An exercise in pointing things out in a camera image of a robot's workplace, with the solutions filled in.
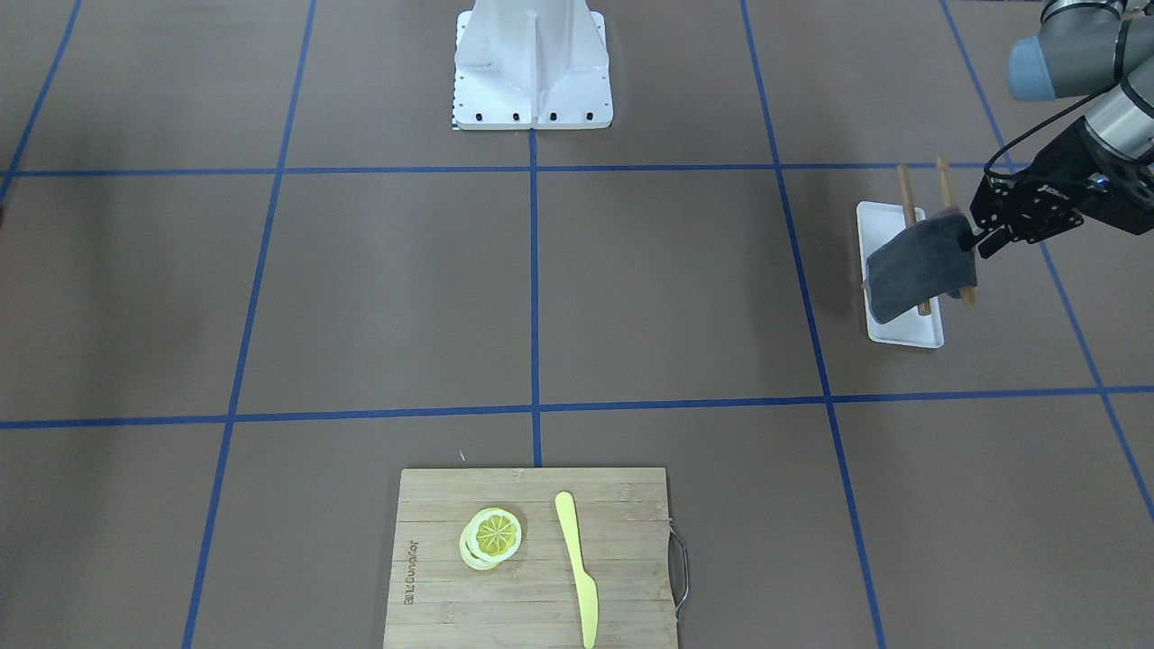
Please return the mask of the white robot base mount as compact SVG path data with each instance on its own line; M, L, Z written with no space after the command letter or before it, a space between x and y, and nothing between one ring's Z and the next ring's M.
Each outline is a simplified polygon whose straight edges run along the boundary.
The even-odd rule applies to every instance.
M477 1L458 13L454 36L454 128L614 122L606 21L585 1Z

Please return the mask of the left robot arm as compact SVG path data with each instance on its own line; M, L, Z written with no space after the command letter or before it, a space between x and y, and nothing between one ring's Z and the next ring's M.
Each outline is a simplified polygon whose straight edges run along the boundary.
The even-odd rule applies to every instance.
M1013 174L986 166L960 247L992 256L1096 219L1130 234L1153 226L1151 9L1125 1L1048 1L1037 33L1016 42L1007 87L1018 100L1074 98L1085 114Z

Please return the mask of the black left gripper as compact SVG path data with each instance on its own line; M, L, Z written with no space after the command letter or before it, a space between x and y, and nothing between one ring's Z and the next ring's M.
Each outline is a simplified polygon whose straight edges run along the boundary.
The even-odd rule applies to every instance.
M1082 115L1026 169L1014 174L994 171L992 163L1025 139L1019 136L986 162L984 177L971 201L977 233L965 227L957 234L961 251L972 253L977 246L977 255L986 260L1007 243L1041 243L1066 233L1085 219L1076 211L1106 197L1106 176L1091 152Z

